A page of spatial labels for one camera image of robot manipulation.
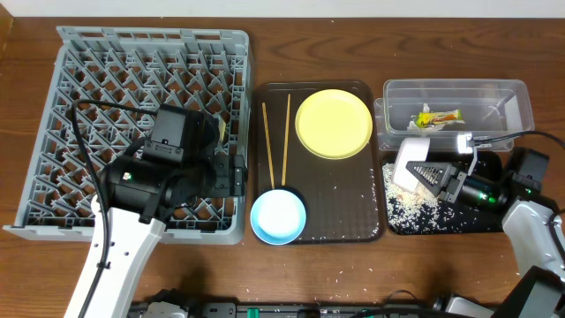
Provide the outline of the green orange snack wrapper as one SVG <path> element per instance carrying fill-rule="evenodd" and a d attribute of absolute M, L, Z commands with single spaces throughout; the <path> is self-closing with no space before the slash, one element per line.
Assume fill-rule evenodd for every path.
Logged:
<path fill-rule="evenodd" d="M 464 124 L 460 110 L 443 112 L 420 112 L 416 117 L 416 126 L 429 128 L 436 125 Z"/>

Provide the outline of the wooden chopstick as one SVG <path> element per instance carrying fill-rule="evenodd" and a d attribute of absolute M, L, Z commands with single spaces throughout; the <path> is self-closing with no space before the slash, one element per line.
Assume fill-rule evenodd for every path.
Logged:
<path fill-rule="evenodd" d="M 264 134 L 265 134 L 265 140 L 266 140 L 269 180 L 270 180 L 271 190 L 274 190 L 275 189 L 274 167 L 273 167 L 273 161 L 272 161 L 272 151 L 271 151 L 269 128 L 268 128 L 267 107 L 266 107 L 266 104 L 264 102 L 261 104 L 261 108 L 262 108 L 262 116 L 263 116 Z"/>
<path fill-rule="evenodd" d="M 286 118 L 285 118 L 283 159 L 282 159 L 282 186 L 286 186 L 286 176 L 287 176 L 287 167 L 288 167 L 288 148 L 289 148 L 289 136 L 290 136 L 290 104 L 291 104 L 291 95 L 288 94 Z"/>

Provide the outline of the white cup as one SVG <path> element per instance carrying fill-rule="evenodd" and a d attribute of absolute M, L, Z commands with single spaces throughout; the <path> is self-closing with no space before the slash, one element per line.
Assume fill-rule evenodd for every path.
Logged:
<path fill-rule="evenodd" d="M 221 116 L 217 116 L 216 119 L 217 119 L 217 122 L 218 122 L 219 141 L 223 142 L 224 135 L 225 135 L 225 132 L 226 132 L 226 122 L 224 121 L 224 119 Z"/>

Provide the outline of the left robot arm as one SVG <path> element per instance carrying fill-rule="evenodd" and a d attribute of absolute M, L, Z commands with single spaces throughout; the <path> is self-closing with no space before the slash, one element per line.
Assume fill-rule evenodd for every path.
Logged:
<path fill-rule="evenodd" d="M 243 206 L 247 160 L 242 155 L 121 155 L 102 170 L 91 201 L 94 234 L 65 312 L 68 317 L 124 317 L 140 275 L 158 243 L 234 245 L 243 237 L 241 214 L 228 229 L 171 229 L 181 208 L 206 212 L 218 224 L 215 203 Z"/>

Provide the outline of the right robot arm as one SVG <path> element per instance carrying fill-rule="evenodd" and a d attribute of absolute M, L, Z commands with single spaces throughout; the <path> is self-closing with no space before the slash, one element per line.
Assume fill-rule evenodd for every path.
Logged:
<path fill-rule="evenodd" d="M 515 149 L 492 181 L 456 163 L 408 161 L 405 169 L 440 201 L 460 203 L 501 217 L 521 280 L 492 312 L 493 317 L 564 316 L 563 210 L 541 194 L 549 157 Z"/>

